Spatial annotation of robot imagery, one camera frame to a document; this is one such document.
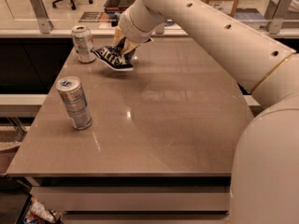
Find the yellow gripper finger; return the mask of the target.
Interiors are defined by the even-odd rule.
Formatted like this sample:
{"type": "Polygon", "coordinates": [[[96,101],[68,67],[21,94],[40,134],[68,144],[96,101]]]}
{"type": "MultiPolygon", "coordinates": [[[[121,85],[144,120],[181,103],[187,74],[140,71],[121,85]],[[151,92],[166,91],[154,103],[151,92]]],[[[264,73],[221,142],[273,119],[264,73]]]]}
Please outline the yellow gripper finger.
{"type": "Polygon", "coordinates": [[[140,43],[133,42],[129,39],[124,41],[124,46],[121,50],[121,60],[124,63],[129,63],[132,59],[135,50],[140,46],[140,43]]]}
{"type": "Polygon", "coordinates": [[[124,41],[125,41],[125,36],[124,36],[122,30],[120,29],[120,27],[117,26],[115,28],[115,32],[114,32],[113,45],[114,46],[123,46],[124,41]]]}

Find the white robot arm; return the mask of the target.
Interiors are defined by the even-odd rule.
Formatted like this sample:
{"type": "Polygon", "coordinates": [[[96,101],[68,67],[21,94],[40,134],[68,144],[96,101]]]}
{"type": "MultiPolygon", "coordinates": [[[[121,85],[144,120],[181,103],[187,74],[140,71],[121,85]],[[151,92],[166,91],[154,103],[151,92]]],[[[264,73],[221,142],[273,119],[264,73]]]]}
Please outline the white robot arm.
{"type": "Polygon", "coordinates": [[[297,52],[199,0],[135,0],[119,27],[141,44],[167,19],[264,108],[235,150],[229,224],[299,224],[297,52]]]}

